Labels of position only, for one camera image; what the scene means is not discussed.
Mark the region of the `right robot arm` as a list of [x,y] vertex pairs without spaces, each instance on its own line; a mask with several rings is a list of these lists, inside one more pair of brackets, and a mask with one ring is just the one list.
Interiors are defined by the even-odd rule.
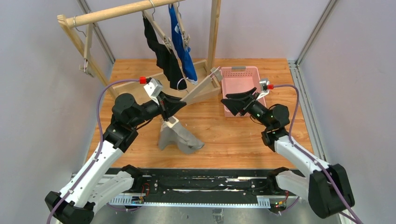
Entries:
[[259,101],[256,88],[242,93],[226,94],[221,103],[232,115],[249,114],[265,126],[261,133],[265,146],[290,161],[302,175],[281,167],[269,176],[268,188],[273,192],[291,192],[309,203],[319,218],[350,210],[355,206],[354,195],[347,172],[340,164],[330,164],[297,143],[286,126],[291,125],[287,106],[274,104],[266,107]]

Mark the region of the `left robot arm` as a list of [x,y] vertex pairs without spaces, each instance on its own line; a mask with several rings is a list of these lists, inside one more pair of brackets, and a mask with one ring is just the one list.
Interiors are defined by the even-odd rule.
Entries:
[[142,172],[124,166],[118,174],[97,186],[103,175],[132,145],[138,130],[161,115],[168,119],[186,106],[181,98],[160,92],[157,101],[138,104],[130,93],[119,95],[112,108],[112,119],[105,131],[99,127],[100,141],[95,152],[78,173],[59,192],[45,197],[50,210],[47,223],[56,218],[63,224],[89,224],[95,214],[118,194],[139,189]]

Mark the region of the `beige clip hanger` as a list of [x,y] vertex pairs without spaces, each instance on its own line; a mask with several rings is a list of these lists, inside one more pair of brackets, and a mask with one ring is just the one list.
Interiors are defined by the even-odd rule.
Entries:
[[166,94],[183,98],[187,105],[198,103],[213,97],[216,97],[221,92],[219,80],[222,80],[220,67],[212,68],[210,75],[207,76],[206,67],[201,67],[196,70],[198,76],[198,84],[193,85],[187,82],[188,88],[183,91],[178,91],[165,87],[163,92]]

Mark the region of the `grey white underwear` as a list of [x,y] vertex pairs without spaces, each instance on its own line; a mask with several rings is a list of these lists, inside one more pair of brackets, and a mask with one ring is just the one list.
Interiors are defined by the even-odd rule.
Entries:
[[176,145],[184,154],[192,154],[200,150],[205,143],[183,127],[179,121],[174,123],[162,121],[158,147],[164,150],[170,145]]

